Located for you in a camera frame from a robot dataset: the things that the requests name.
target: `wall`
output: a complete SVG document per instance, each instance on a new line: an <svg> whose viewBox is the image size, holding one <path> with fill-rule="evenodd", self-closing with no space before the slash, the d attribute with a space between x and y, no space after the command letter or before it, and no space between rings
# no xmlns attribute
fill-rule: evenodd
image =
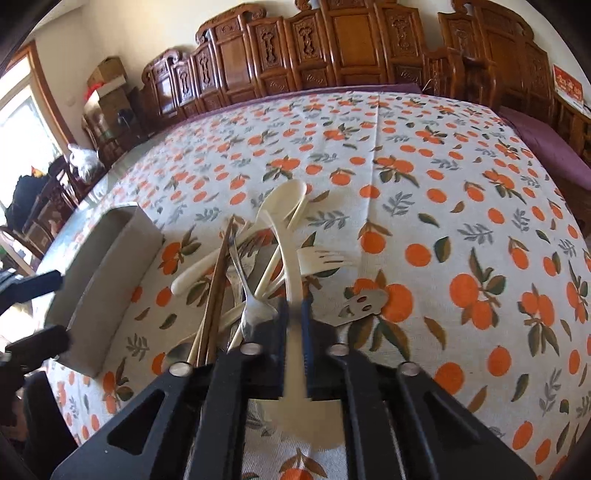
<svg viewBox="0 0 591 480"><path fill-rule="evenodd" d="M76 141L90 147L80 121L85 100L86 79L102 56L89 36L81 9L35 30L32 35L47 84Z"/></svg>
<svg viewBox="0 0 591 480"><path fill-rule="evenodd" d="M538 45L555 62L583 83L585 97L591 100L591 84L572 53L550 23L527 0L496 0L530 23ZM89 28L107 55L120 55L133 84L140 86L144 66L167 48L195 47L194 34L208 18L239 3L238 0L89 0L83 8ZM297 13L293 0L262 2L268 15ZM449 0L399 0L416 7L430 48L443 44L437 12L453 12Z"/></svg>

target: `red object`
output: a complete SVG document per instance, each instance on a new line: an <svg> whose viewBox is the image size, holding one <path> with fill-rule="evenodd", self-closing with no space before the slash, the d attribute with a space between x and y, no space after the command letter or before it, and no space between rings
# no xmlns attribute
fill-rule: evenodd
<svg viewBox="0 0 591 480"><path fill-rule="evenodd" d="M88 90L86 91L86 94L84 95L84 100L87 102L88 99L90 98L90 96L94 93L94 91L96 89L101 88L104 84L105 84L105 82L98 82L98 83L95 83L94 85L88 87Z"/></svg>

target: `pile of utensils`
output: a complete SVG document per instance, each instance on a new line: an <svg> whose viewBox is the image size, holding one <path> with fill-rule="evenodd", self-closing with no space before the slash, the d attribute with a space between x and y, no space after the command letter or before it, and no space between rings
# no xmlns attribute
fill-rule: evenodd
<svg viewBox="0 0 591 480"><path fill-rule="evenodd" d="M235 348L243 339L249 341L258 323L276 317L277 310L267 299L284 283L289 304L299 305L303 299L302 278L352 265L340 253L321 247L295 248L293 235L289 232L293 232L304 218L307 207L306 189L306 184L300 180L290 180L276 187L263 201L254 223L247 223L238 231L239 225L232 218L221 247L191 265L174 280L172 292L182 295L215 265L199 330L181 340L167 354L167 363L186 359L189 346L188 363L199 367L214 362L219 332L232 327L228 348ZM275 233L278 246L253 293L247 278L254 269L260 247L256 245L253 248L252 243L248 246L248 241L256 233L269 227ZM279 260L283 263L282 270L271 281ZM222 314L226 278L232 285L235 306ZM242 292L245 294L245 301L242 301ZM344 325L372 313L379 313L387 300L387 294L382 290L363 291L350 299L338 314L321 320L333 326Z"/></svg>

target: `cardboard box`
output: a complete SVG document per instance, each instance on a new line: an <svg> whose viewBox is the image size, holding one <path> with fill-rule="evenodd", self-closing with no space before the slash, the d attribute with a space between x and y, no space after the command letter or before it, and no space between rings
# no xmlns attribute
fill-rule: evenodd
<svg viewBox="0 0 591 480"><path fill-rule="evenodd" d="M119 125L119 112L131 110L131 105L123 87L118 87L104 96L95 93L86 102L83 112L88 126L99 143L102 143L123 133L126 128Z"/></svg>
<svg viewBox="0 0 591 480"><path fill-rule="evenodd" d="M127 77L121 59L119 57L107 57L94 69L86 83L89 87L92 87L100 82L108 83L120 75Z"/></svg>

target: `table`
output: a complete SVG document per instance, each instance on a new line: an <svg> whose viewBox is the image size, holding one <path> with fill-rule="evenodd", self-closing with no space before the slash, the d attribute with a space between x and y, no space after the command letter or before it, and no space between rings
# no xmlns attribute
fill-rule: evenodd
<svg viewBox="0 0 591 480"><path fill-rule="evenodd" d="M166 238L100 377L50 363L76 440L123 408L197 329L207 278L179 298L172 279L219 246L231 215L254 220L292 177L307 182L310 199L297 242L313 239L355 263L305 279L314 314L383 288L388 303L353 324L349 342L376 362L420 364L548 478L589 419L591 257L560 192L511 128L488 108L424 95L301 94L187 122L64 229L42 267L71 258L102 212L123 202L138 202ZM248 427L247 478L346 476L342 447L310 449L256 404Z"/></svg>

